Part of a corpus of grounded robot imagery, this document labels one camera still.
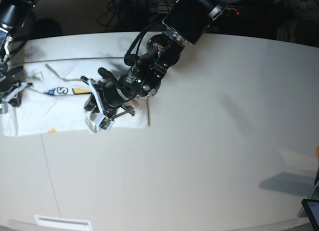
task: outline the white table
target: white table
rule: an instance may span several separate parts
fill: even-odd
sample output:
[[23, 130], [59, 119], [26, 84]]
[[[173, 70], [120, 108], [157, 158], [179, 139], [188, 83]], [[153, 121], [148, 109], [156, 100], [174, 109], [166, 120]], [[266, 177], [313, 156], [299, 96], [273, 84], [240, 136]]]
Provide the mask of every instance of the white table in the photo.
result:
[[[123, 57], [136, 35], [34, 40], [14, 62]], [[204, 35], [150, 100], [147, 129], [0, 137], [2, 222], [61, 215], [94, 231], [306, 222], [296, 218], [318, 165], [318, 57], [302, 45]]]

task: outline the white tabletop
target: white tabletop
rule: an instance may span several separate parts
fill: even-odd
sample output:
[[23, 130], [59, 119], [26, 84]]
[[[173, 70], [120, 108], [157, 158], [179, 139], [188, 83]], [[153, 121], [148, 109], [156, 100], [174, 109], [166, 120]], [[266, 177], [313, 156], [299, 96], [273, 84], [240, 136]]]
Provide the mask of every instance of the white tabletop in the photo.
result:
[[[123, 57], [136, 35], [33, 40], [13, 62]], [[150, 100], [149, 128], [42, 136], [61, 215], [94, 231], [295, 226], [318, 165], [318, 57], [313, 47], [204, 35]]]

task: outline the screw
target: screw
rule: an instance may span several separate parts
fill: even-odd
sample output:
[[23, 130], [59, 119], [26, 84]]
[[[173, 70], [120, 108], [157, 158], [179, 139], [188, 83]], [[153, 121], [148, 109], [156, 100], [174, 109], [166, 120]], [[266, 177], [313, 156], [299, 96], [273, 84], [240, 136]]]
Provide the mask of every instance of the screw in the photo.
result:
[[150, 88], [149, 85], [144, 85], [144, 86], [143, 86], [143, 90], [146, 91], [146, 92], [149, 91], [150, 89], [151, 89], [151, 88]]

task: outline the fabric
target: fabric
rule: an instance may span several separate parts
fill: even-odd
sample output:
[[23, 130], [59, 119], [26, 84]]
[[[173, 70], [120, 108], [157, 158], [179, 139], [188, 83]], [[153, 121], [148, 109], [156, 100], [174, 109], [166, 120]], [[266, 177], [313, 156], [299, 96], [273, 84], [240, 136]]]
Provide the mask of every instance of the fabric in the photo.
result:
[[[26, 81], [32, 88], [23, 91], [18, 108], [9, 106], [2, 116], [5, 136], [25, 136], [71, 130], [89, 130], [86, 118], [90, 116], [83, 107], [90, 97], [87, 84], [80, 81], [82, 75], [102, 80], [97, 70], [104, 67], [116, 77], [127, 71], [123, 59], [79, 59], [37, 62], [24, 65]], [[149, 125], [147, 101], [130, 102], [135, 116], [126, 114], [115, 120], [113, 128], [145, 128]]]

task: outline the white vent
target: white vent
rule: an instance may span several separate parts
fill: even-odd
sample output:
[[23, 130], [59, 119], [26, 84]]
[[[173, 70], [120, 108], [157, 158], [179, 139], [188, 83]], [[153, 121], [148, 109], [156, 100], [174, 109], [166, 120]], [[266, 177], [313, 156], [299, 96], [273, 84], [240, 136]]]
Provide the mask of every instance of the white vent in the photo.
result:
[[92, 231], [91, 221], [87, 220], [61, 219], [40, 215], [35, 215], [34, 217], [38, 226], [64, 230]]

